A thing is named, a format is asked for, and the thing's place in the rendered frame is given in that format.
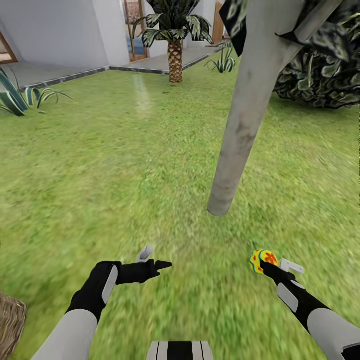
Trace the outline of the wicker basket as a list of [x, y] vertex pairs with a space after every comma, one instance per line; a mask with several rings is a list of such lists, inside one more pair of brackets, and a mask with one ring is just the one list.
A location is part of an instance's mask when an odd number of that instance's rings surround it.
[[21, 341], [27, 307], [0, 291], [0, 360], [7, 360]]

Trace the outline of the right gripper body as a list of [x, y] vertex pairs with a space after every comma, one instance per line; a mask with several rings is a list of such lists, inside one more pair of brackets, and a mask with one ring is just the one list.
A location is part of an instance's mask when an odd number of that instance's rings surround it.
[[287, 275], [289, 276], [290, 278], [296, 280], [296, 276], [291, 273], [291, 272], [286, 272], [282, 269], [280, 269], [279, 267], [275, 266], [274, 264], [272, 263], [269, 263], [269, 262], [266, 262], [266, 265], [264, 267], [264, 270], [263, 270], [263, 273], [272, 278], [275, 282], [276, 282], [276, 278], [279, 276], [279, 275]]

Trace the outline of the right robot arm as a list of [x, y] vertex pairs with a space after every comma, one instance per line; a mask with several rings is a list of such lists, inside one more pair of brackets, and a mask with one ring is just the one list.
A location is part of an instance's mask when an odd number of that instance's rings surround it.
[[263, 273], [277, 285], [277, 295], [291, 309], [328, 360], [360, 360], [360, 328], [342, 318], [306, 291], [289, 272], [304, 274], [304, 267], [285, 258], [279, 265], [260, 260]]

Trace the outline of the easter egg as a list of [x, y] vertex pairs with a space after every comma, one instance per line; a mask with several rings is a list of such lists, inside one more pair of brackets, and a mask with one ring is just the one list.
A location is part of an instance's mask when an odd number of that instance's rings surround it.
[[278, 261], [276, 255], [269, 250], [259, 249], [253, 252], [252, 255], [249, 257], [249, 264], [254, 273], [260, 276], [266, 276], [263, 272], [264, 270], [260, 267], [261, 260], [271, 263], [275, 266], [280, 265], [280, 262]]

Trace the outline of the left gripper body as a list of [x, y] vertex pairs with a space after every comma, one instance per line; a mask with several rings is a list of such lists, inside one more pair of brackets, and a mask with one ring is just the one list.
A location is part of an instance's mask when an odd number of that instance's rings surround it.
[[145, 283], [148, 279], [152, 278], [155, 273], [154, 259], [149, 259], [143, 263], [132, 263], [131, 264], [131, 278], [130, 284], [132, 283]]

